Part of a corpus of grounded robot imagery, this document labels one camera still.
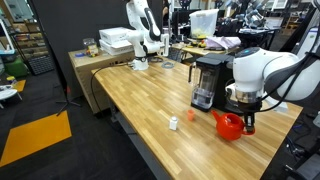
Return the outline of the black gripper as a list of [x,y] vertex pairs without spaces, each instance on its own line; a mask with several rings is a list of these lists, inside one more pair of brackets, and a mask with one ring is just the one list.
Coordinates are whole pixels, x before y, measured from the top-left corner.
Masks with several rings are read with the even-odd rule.
[[255,130],[254,113],[258,112],[262,108],[262,102],[261,101],[257,101],[253,103],[238,102],[238,108],[246,116],[245,117],[246,130],[248,132],[253,132]]

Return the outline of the white idle robot arm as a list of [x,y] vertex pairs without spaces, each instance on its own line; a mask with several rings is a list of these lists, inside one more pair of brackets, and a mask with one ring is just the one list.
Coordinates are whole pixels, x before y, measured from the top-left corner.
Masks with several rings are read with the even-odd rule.
[[159,30],[147,0],[128,0],[126,11],[129,24],[133,27],[133,30],[126,34],[126,39],[133,45],[135,53],[132,69],[146,70],[149,67],[148,54],[169,54],[169,35],[162,34]]

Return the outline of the white working robot arm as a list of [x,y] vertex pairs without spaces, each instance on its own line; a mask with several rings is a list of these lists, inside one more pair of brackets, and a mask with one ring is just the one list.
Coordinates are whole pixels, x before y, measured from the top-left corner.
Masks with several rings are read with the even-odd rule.
[[232,70],[235,97],[247,132],[255,130],[254,115],[262,112],[266,97],[305,106],[319,94],[318,52],[306,52],[299,58],[290,52],[251,47],[235,55]]

